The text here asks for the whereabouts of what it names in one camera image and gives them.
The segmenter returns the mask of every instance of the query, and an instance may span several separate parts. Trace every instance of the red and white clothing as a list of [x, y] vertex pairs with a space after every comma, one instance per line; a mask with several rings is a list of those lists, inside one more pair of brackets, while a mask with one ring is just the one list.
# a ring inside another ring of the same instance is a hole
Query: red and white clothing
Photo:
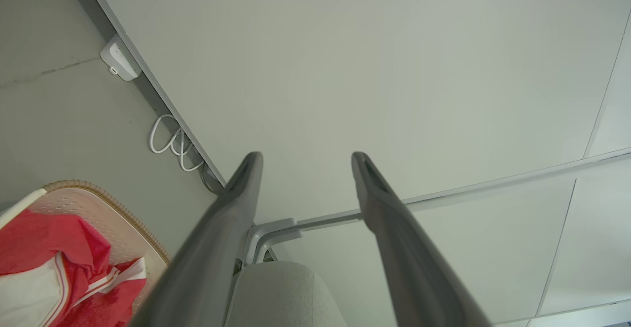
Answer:
[[24, 210], [0, 230], [0, 326], [123, 327], [144, 258], [109, 259], [109, 242], [81, 217]]

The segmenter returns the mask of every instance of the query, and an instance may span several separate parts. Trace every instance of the white power adapter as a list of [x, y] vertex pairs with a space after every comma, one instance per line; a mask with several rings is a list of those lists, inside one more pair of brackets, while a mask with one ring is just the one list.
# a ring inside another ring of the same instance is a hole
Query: white power adapter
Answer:
[[101, 50], [101, 59], [110, 66], [110, 73], [118, 75], [127, 82], [138, 78], [138, 75], [142, 73], [140, 66], [118, 34], [114, 35], [105, 48]]

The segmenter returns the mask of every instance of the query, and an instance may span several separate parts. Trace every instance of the metal frame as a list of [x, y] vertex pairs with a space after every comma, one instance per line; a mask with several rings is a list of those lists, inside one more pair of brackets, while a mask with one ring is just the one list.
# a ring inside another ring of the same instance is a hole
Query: metal frame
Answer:
[[[406, 204], [410, 212], [417, 212], [420, 210], [427, 210], [430, 208], [445, 206], [451, 203], [459, 203], [480, 194], [499, 190], [507, 190], [527, 183], [556, 181], [563, 178], [574, 179], [579, 174], [585, 174], [587, 172], [602, 170], [607, 167], [615, 166], [620, 163], [620, 161], [628, 160], [630, 158], [631, 147], [621, 149], [619, 151], [600, 154], [598, 156], [583, 158], [581, 160], [564, 163], [554, 167], [534, 170], [533, 172], [527, 172], [524, 174], [519, 174], [517, 176], [505, 177], [502, 179], [496, 179], [494, 181], [478, 183], [466, 187], [453, 188], [451, 190], [445, 190], [428, 195], [410, 197], [409, 199], [401, 200], [401, 203]], [[331, 226], [338, 226], [340, 224], [354, 223], [361, 220], [363, 220], [363, 214], [361, 213], [360, 209], [356, 209], [346, 212], [324, 215], [320, 217], [303, 219], [300, 221], [291, 218], [265, 224], [258, 224], [250, 229], [250, 232], [257, 232], [258, 234], [250, 234], [250, 236], [248, 237], [245, 251], [246, 253], [250, 253], [250, 255], [246, 255], [244, 264], [254, 264], [256, 262], [256, 260], [254, 259], [255, 255], [253, 255], [251, 252], [262, 251], [262, 254], [264, 254], [265, 251], [263, 251], [263, 246], [265, 244], [266, 248], [268, 249], [272, 246], [272, 244], [300, 238], [302, 237], [302, 233], [307, 231], [318, 230]], [[293, 236], [293, 232], [297, 231], [301, 232], [300, 235]], [[283, 235], [286, 239], [279, 240], [277, 242], [268, 242], [271, 237], [278, 235]]]

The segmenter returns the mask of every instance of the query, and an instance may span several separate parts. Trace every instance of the white panel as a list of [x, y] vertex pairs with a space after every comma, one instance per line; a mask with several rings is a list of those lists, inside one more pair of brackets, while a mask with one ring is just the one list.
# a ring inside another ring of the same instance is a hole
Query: white panel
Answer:
[[541, 314], [631, 298], [631, 164], [579, 177]]
[[603, 327], [631, 321], [631, 302], [605, 305], [530, 320], [528, 327]]
[[499, 325], [495, 325], [495, 327], [526, 327], [528, 325], [528, 320], [511, 322], [511, 323], [502, 323]]
[[[541, 299], [573, 185], [530, 185], [414, 215], [492, 321], [527, 318]], [[274, 250], [324, 279], [349, 326], [396, 325], [363, 222], [309, 231]]]
[[264, 153], [257, 222], [582, 158], [631, 0], [106, 0], [225, 177]]
[[611, 73], [607, 93], [587, 156], [597, 156], [631, 147], [631, 27], [627, 23], [618, 58]]

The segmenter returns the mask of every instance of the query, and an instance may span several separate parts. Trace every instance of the red cloth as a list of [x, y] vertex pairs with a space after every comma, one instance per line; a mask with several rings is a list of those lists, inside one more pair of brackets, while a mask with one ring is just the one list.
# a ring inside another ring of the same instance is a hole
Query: red cloth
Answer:
[[[64, 255], [70, 296], [50, 327], [126, 325], [146, 279], [124, 281], [108, 293], [96, 293], [74, 306], [89, 284], [106, 277], [113, 268], [109, 264], [109, 242], [79, 216], [24, 210], [0, 230], [0, 275], [37, 268], [57, 252]], [[124, 270], [134, 261], [117, 268]]]

